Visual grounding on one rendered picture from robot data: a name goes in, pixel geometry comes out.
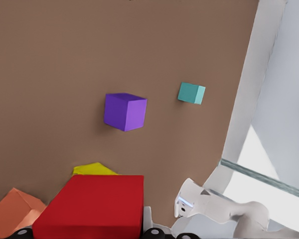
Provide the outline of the orange wooden cube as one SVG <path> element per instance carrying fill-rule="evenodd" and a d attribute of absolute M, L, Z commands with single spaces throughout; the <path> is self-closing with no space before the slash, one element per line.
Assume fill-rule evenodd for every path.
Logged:
<path fill-rule="evenodd" d="M 0 201 L 0 238 L 31 226 L 45 208 L 40 199 L 12 188 Z"/>

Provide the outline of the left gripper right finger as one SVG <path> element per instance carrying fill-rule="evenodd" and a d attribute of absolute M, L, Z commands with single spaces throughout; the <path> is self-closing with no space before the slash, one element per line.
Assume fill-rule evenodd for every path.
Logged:
<path fill-rule="evenodd" d="M 152 221 L 150 206 L 144 207 L 142 239 L 173 239 L 170 228 Z"/>

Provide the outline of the red wooden cube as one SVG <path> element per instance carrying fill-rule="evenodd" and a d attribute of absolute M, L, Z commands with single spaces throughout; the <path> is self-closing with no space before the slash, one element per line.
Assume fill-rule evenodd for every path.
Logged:
<path fill-rule="evenodd" d="M 142 175 L 75 175 L 33 223 L 34 239 L 139 239 Z"/>

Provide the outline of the purple wooden cube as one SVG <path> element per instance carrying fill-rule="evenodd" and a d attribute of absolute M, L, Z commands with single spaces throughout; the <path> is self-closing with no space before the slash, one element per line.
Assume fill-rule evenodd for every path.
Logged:
<path fill-rule="evenodd" d="M 104 123 L 121 131 L 144 126 L 147 109 L 146 98 L 128 93 L 106 94 Z"/>

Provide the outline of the silver frame rail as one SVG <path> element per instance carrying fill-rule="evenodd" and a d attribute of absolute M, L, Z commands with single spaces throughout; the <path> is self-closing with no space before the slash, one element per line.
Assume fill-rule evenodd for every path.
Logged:
<path fill-rule="evenodd" d="M 272 177 L 266 176 L 264 174 L 258 173 L 254 170 L 248 169 L 248 168 L 241 166 L 237 163 L 234 163 L 232 161 L 221 158 L 217 165 L 218 166 L 222 165 L 222 166 L 227 167 L 233 171 L 239 172 L 239 173 L 249 176 L 253 179 L 256 179 L 260 182 L 263 182 L 263 183 L 273 186 L 277 189 L 280 189 L 284 192 L 287 192 L 296 197 L 299 197 L 299 189 L 298 188 L 291 186 L 289 184 L 286 184 L 280 180 L 277 180 Z"/>

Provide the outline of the silver frame post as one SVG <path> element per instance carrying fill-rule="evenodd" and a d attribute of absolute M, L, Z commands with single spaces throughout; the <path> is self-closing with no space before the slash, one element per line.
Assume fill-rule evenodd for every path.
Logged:
<path fill-rule="evenodd" d="M 221 159 L 204 185 L 225 192 L 256 109 L 288 0 L 259 0 Z"/>

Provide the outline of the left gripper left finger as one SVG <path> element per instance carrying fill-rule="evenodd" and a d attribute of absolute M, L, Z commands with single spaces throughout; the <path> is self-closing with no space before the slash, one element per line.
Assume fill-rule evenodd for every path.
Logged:
<path fill-rule="evenodd" d="M 32 226 L 27 226 L 15 231 L 9 239 L 33 239 Z"/>

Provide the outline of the yellow wooden cube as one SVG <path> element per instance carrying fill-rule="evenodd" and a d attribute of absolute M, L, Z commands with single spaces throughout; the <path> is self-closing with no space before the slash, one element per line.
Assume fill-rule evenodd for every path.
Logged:
<path fill-rule="evenodd" d="M 73 168 L 74 175 L 119 175 L 103 164 L 96 162 L 91 164 L 79 165 Z"/>

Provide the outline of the teal wooden cube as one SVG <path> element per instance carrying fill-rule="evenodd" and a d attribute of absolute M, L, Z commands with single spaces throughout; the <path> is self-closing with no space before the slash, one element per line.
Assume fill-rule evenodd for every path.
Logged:
<path fill-rule="evenodd" d="M 183 102 L 200 105 L 202 104 L 205 89 L 204 86 L 182 82 L 177 99 Z"/>

